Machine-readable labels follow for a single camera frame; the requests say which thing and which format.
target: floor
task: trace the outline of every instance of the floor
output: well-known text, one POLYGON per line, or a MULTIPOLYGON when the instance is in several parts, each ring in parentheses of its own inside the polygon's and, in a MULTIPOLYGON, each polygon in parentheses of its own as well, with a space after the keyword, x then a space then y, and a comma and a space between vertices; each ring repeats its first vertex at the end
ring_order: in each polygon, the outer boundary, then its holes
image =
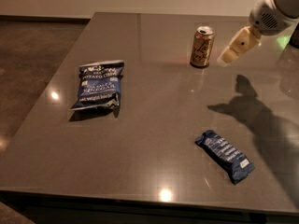
MULTIPOLYGON (((0 159, 86 24, 0 21, 0 159)), ((32 224, 0 203, 0 224, 32 224)))

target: blue candy bar wrapper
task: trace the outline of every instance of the blue candy bar wrapper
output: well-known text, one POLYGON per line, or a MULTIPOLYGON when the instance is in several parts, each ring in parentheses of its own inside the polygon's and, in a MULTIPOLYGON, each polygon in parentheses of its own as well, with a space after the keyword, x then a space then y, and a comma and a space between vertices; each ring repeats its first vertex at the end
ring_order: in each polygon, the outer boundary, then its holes
POLYGON ((246 178, 254 169, 253 163, 214 131, 206 131, 196 138, 195 144, 202 147, 230 176, 234 184, 246 178))
POLYGON ((102 107, 114 109, 121 102, 120 75, 124 61, 88 63, 79 67, 78 99, 72 110, 102 107))

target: soda can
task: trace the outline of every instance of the soda can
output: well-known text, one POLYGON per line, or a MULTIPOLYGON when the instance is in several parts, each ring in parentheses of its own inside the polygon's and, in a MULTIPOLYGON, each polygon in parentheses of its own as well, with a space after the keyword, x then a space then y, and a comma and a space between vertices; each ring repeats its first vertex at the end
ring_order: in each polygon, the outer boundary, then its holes
POLYGON ((214 42, 214 30, 209 26, 200 26, 194 35, 190 64, 196 68, 206 68, 214 42))

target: table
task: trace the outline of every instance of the table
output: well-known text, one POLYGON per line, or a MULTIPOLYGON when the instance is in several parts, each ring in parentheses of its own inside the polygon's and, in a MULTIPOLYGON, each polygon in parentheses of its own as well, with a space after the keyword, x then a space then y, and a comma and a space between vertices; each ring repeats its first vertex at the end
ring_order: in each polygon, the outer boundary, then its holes
POLYGON ((1 155, 0 190, 298 216, 292 29, 219 67, 245 25, 243 17, 96 13, 1 155), (200 25, 216 30, 206 69, 189 65, 200 25), (71 111, 78 67, 118 59, 120 110, 71 111), (241 183, 194 143, 208 129, 254 163, 241 183))

